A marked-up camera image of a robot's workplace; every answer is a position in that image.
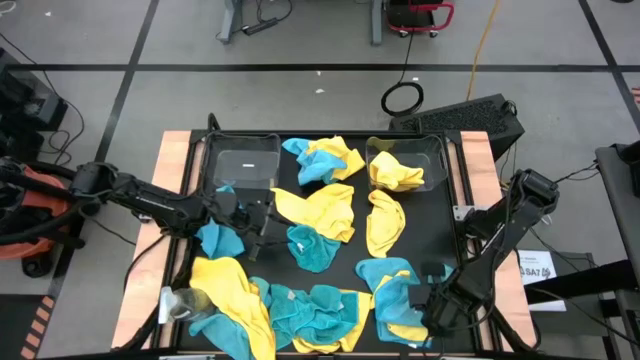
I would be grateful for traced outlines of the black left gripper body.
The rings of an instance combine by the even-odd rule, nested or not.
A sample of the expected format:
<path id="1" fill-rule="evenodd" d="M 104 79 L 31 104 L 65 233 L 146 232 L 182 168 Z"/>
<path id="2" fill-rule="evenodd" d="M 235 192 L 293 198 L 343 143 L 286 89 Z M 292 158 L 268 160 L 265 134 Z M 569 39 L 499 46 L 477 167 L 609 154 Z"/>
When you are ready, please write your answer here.
<path id="1" fill-rule="evenodd" d="M 237 200 L 233 212 L 229 215 L 227 226 L 240 237 L 261 237 L 271 213 L 269 200 L 242 202 Z"/>

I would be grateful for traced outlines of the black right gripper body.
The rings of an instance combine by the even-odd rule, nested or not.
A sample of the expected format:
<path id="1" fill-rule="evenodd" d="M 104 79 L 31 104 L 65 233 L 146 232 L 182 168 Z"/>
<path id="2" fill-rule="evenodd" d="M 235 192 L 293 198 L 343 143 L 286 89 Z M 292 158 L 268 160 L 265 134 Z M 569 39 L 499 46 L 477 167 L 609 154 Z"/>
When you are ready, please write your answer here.
<path id="1" fill-rule="evenodd" d="M 431 285 L 424 310 L 424 326 L 431 333 L 453 333 L 478 325 L 473 319 L 480 302 L 455 283 Z"/>

